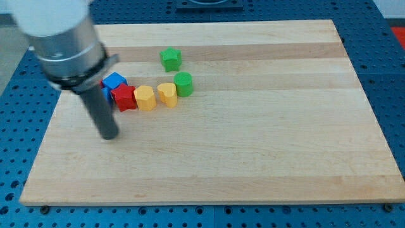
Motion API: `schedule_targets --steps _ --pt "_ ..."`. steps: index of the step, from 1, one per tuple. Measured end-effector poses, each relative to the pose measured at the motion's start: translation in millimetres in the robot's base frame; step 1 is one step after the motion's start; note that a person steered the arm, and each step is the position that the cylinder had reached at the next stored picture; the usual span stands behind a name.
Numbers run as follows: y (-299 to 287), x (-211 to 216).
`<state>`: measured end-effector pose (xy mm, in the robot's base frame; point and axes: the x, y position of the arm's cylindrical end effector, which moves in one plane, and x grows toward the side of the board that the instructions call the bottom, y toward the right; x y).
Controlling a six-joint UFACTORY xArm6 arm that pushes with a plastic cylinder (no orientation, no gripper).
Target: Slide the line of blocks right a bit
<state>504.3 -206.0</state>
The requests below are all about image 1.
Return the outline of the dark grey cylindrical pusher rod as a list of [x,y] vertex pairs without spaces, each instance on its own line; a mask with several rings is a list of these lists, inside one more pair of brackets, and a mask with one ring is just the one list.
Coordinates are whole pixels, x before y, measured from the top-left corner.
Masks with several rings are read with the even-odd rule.
[[99,135],[105,140],[114,139],[119,128],[115,122],[112,109],[98,85],[79,94]]

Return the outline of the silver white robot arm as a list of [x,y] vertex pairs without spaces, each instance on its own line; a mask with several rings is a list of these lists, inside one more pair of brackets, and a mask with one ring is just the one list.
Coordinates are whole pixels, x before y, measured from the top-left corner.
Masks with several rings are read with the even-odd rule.
[[7,0],[48,82],[80,96],[99,134],[114,139],[119,128],[101,91],[100,80],[118,63],[94,27],[89,1]]

